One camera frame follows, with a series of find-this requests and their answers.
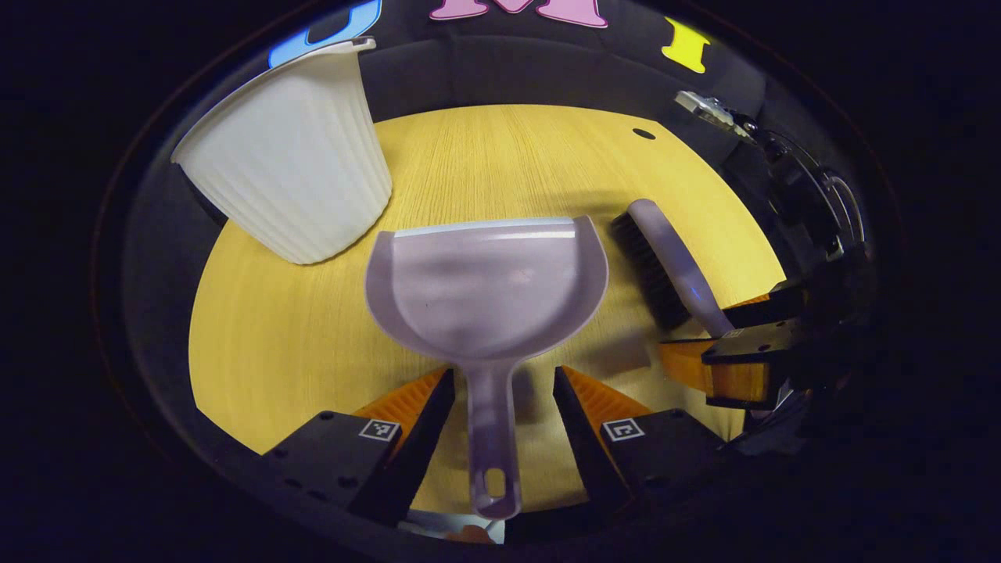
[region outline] yellow letter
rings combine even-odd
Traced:
[[[670,45],[661,49],[664,56],[699,74],[706,72],[706,66],[702,64],[702,52],[703,47],[709,45],[709,39],[683,23],[671,18],[664,19],[675,28],[675,39]]]

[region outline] yellow wood surface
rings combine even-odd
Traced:
[[[562,364],[655,411],[684,408],[724,439],[739,434],[743,412],[707,407],[702,393],[664,377],[654,348],[662,335],[607,232],[631,201],[648,197],[674,223],[721,307],[784,278],[754,218],[688,146],[653,121],[561,106],[446,109],[376,123],[375,130],[392,197],[375,226],[339,255],[294,265],[233,222],[222,229],[189,337],[195,401],[215,424],[262,453],[320,410],[351,413],[439,366],[391,341],[368,314],[363,278],[378,230],[588,214],[609,255],[605,302],[579,335],[515,377],[525,510],[587,498],[552,395]],[[691,325],[680,332],[674,336],[699,335]],[[464,401],[458,377],[414,509],[469,512]]]

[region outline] screw hole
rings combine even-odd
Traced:
[[[648,489],[663,489],[668,486],[671,480],[663,475],[650,475],[643,480]]]

